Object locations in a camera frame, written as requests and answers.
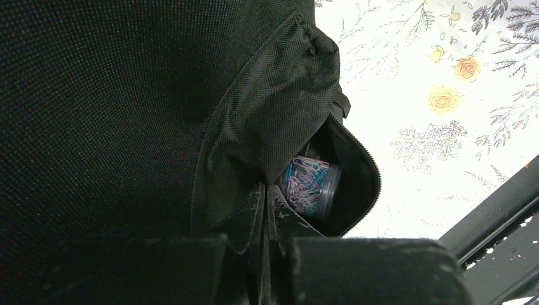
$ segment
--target floral tablecloth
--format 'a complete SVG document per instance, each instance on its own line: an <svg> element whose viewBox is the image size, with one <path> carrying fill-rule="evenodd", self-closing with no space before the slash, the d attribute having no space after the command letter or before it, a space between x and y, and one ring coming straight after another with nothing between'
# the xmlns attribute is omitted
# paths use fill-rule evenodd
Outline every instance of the floral tablecloth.
<svg viewBox="0 0 539 305"><path fill-rule="evenodd" d="M439 238L539 154L536 0L317 0L382 174L347 237Z"/></svg>

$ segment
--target black fabric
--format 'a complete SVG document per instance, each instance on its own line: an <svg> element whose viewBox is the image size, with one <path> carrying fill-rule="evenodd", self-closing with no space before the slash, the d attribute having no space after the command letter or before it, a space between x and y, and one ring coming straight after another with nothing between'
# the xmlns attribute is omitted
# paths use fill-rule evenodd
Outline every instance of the black fabric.
<svg viewBox="0 0 539 305"><path fill-rule="evenodd" d="M0 302L59 241L203 234L275 179L339 79L311 2L2 1Z"/></svg>

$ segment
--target black zipper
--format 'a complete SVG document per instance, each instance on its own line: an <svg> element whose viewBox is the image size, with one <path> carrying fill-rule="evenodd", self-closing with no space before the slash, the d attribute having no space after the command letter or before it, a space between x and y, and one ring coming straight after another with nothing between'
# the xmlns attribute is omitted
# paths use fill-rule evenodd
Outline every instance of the black zipper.
<svg viewBox="0 0 539 305"><path fill-rule="evenodd" d="M376 165L376 162L374 162L374 159L372 158L372 155L371 153L365 148L365 146L363 146L363 144L361 144L359 142L359 140L354 136L354 134L352 134L352 132L350 132L345 126L344 124L341 123L341 121L337 118L337 116L335 115L335 113L333 112L333 110L331 110L330 112L330 115L331 115L331 118L333 119L333 121L339 125L347 134L350 138L352 138L355 143L359 146L359 148L361 148L361 150L363 150L363 152L368 156L368 162L369 164L376 169L376 178L378 178L378 190L376 192L376 197L375 199L372 201L371 205L369 206L367 212L365 214L363 214L354 224L352 224L350 227L348 227L348 229L346 229L346 231L344 231L341 236L345 235L346 233L350 232L354 227L357 226L357 224L363 220L365 217L367 217L367 215L369 215L369 213L371 212L371 210L374 208L376 202L378 201L378 198L380 196L380 191L382 190L382 180L381 180L381 177L380 177L380 170L378 168L378 165Z"/></svg>

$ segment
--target black bag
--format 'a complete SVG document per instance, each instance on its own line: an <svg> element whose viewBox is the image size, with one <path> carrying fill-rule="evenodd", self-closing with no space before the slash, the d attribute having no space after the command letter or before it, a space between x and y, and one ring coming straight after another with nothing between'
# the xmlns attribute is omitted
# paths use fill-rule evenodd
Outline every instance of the black bag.
<svg viewBox="0 0 539 305"><path fill-rule="evenodd" d="M294 213L279 234L341 236L378 197L312 0L5 1L2 21L9 303L62 240L226 233L245 250L311 139L338 193L327 221Z"/></svg>

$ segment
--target clear plastic container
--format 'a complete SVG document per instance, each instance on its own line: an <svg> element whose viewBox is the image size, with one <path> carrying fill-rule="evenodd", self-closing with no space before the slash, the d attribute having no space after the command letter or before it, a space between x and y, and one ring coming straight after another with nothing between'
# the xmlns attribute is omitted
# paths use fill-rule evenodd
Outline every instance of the clear plastic container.
<svg viewBox="0 0 539 305"><path fill-rule="evenodd" d="M282 174L279 186L297 213L327 220L341 172L339 165L297 156Z"/></svg>

